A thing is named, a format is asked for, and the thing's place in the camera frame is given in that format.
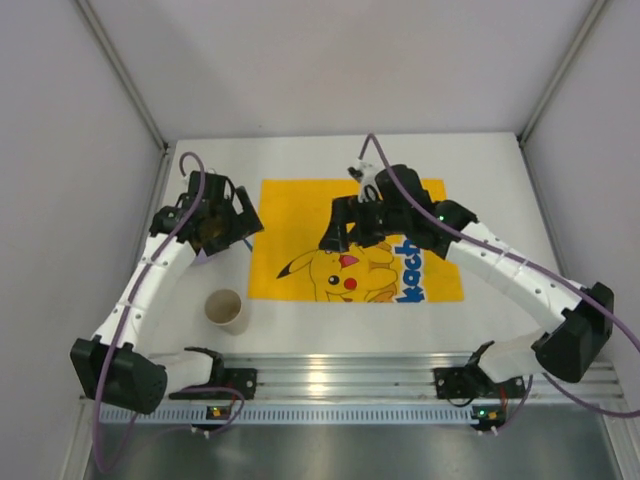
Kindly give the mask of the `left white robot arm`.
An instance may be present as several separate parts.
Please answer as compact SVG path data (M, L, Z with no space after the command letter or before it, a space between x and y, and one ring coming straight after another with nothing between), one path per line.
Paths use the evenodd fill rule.
M139 263L107 319L71 348L85 396L150 414L168 394L217 385L224 369L219 353L186 347L151 354L146 343L199 254L211 257L263 228L245 187L224 175L191 172L176 203L153 216Z

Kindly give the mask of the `right aluminium frame post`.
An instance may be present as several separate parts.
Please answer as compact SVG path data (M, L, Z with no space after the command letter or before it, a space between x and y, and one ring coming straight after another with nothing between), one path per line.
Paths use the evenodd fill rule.
M610 5L611 1L609 0L596 0L589 3L589 8L572 33L559 62L535 101L523 128L517 134L520 149L526 147Z

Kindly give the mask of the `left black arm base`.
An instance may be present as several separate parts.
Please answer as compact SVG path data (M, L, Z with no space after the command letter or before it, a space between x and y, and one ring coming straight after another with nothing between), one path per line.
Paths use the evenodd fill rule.
M187 347L170 356L166 396L172 400L238 399L240 392L252 400L257 388L257 370L230 367L219 352L203 347Z

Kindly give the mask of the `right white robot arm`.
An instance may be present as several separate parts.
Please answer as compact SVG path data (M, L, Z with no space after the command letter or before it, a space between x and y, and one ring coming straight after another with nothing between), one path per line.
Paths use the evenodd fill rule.
M511 252L477 216L452 200L434 201L417 173L405 165L389 170L359 161L349 167L356 195L332 202L320 248L344 253L371 247L391 235L452 262L512 300L538 330L510 341L482 344L463 368L465 381L480 392L515 377L548 373L579 382L609 340L614 294L604 284L561 285Z

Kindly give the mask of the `beige paper cup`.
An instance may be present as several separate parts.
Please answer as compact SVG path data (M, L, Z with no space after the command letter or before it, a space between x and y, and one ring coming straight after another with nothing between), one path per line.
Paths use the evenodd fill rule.
M204 314L219 330L234 336L243 334L249 324L241 296L231 289L212 292L205 301Z

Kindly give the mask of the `left aluminium frame post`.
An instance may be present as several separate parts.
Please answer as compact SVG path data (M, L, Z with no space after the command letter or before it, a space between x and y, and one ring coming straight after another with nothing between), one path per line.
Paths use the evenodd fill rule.
M109 68L112 70L117 81L121 85L125 96L132 104L140 121L151 137L153 143L161 150L168 149L168 142L165 140L157 122L153 118L139 88L137 87L129 69L125 65L118 49L110 38L98 13L92 3L87 0L72 0L71 3L77 9L81 19L86 24L90 35L96 42L99 50L104 56Z

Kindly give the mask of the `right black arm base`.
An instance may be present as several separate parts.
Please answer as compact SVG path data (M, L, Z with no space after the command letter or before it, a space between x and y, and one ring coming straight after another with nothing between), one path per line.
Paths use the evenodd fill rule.
M492 381L479 367L479 360L494 341L482 344L464 366L440 367L433 370L436 396L452 405L462 408L477 399L522 398L525 382L522 377L514 377L501 383Z

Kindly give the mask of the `yellow Pikachu placemat cloth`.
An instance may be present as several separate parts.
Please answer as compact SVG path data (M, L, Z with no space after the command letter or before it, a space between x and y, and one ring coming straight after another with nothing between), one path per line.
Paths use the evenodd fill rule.
M253 241L252 299L337 303L455 303L464 299L458 268L402 235L344 253L319 249L333 199L357 193L353 180L267 179L263 232Z

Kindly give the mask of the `aluminium frame post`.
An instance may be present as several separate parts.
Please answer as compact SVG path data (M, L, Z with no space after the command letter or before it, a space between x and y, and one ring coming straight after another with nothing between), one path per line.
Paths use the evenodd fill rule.
M610 5L611 1L609 0L596 0L589 3L589 8L572 33L559 62L535 101L523 128L517 134L520 149L526 147Z
M153 118L139 88L137 87L129 69L125 65L118 49L110 38L98 13L92 3L87 0L72 0L71 3L77 9L81 19L86 24L90 35L96 42L99 50L104 56L109 68L112 70L117 81L121 85L125 96L132 104L140 121L151 137L153 143L161 150L168 149L168 142L165 140L157 122Z

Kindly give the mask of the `aluminium front rail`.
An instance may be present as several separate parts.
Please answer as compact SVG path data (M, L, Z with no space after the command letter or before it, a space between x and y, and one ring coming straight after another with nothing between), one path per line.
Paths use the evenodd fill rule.
M216 385L247 401L435 402L468 400L460 375L468 355L226 355ZM592 400L622 398L613 366L596 361L577 384L555 380L573 395Z

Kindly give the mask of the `lilac plastic plate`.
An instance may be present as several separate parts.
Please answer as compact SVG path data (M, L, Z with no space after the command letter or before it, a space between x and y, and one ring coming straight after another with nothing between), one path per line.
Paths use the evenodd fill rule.
M208 263L211 259L212 259L212 257L210 255L207 255L204 250L201 250L197 254L197 256L194 258L193 264L194 265L203 265L203 264Z

